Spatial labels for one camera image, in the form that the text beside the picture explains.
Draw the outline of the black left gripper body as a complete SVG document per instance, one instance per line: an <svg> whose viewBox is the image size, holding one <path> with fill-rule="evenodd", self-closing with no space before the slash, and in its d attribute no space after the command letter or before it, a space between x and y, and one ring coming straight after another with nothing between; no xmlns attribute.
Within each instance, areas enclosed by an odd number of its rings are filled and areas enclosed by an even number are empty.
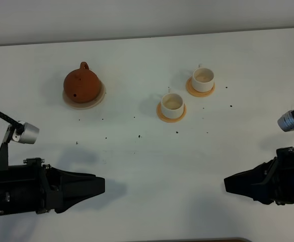
<svg viewBox="0 0 294 242"><path fill-rule="evenodd" d="M40 158L0 171L0 216L59 209L63 205L57 169Z"/></svg>

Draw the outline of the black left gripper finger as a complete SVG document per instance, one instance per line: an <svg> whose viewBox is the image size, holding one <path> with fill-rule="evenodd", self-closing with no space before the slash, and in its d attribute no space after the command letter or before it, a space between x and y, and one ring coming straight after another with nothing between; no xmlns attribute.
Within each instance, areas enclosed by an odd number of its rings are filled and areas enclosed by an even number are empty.
<svg viewBox="0 0 294 242"><path fill-rule="evenodd" d="M105 192L105 179L88 173L69 172L51 168L48 172L54 195L54 211L63 213L73 205Z"/></svg>

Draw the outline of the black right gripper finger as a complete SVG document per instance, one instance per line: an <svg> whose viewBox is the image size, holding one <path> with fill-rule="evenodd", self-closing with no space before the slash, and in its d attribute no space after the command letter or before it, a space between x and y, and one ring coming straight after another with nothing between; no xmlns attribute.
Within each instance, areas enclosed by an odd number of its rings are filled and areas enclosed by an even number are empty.
<svg viewBox="0 0 294 242"><path fill-rule="evenodd" d="M252 198L254 201L271 201L267 186L258 186L266 178L273 160L264 162L254 169L239 172L224 179L226 192Z"/></svg>

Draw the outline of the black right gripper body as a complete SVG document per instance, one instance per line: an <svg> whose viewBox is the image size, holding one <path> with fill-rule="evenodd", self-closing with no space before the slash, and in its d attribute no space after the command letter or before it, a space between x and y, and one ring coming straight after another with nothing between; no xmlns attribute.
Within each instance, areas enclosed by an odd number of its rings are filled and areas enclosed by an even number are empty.
<svg viewBox="0 0 294 242"><path fill-rule="evenodd" d="M254 168L253 200L262 204L294 204L294 147L280 148L276 157Z"/></svg>

